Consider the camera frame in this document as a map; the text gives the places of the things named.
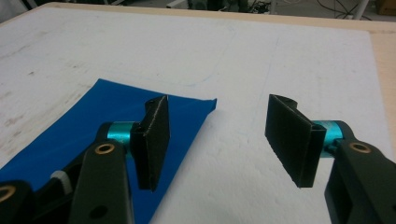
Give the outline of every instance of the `brown box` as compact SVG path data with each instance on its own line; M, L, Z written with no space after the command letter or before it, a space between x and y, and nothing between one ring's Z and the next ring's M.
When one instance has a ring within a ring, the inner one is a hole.
M375 4L379 15L396 16L396 0L376 0Z

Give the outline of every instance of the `blue fabric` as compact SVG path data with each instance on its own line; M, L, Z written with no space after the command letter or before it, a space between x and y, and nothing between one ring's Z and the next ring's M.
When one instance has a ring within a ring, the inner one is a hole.
M65 167L94 140L102 123L140 121L145 116L144 103L160 95L163 93L99 79L66 114L0 170L0 181L21 179L39 189L53 171ZM195 135L216 107L216 100L172 95L168 100L171 139L155 192L138 188L134 160L127 159L135 223L151 220Z

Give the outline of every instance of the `table surface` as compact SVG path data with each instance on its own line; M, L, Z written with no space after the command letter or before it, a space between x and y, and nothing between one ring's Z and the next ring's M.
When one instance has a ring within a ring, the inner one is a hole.
M265 21L283 24L296 24L318 27L363 30L370 33L377 73L381 85L386 116L389 122L389 134L394 155L396 155L396 23L386 21L346 21L322 18L289 17L275 15L254 15L244 13L194 11L150 7L113 7L97 5L74 5L49 3L43 7L81 8L125 13L151 15L173 15L183 17L222 18L241 21Z

